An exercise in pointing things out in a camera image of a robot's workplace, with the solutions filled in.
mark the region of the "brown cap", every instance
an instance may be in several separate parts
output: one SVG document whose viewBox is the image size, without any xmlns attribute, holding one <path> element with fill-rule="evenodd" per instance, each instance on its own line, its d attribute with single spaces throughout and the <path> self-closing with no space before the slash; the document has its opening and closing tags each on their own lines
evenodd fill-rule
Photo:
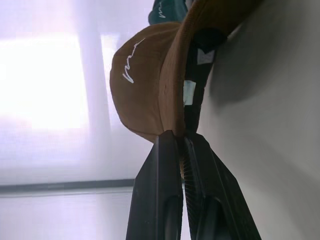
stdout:
<svg viewBox="0 0 320 240">
<path fill-rule="evenodd" d="M 183 87 L 193 35 L 215 28 L 228 36 L 262 0 L 197 0 L 182 23 L 148 26 L 114 55 L 112 99 L 121 122 L 154 142 L 166 130 L 185 131 Z"/>
</svg>

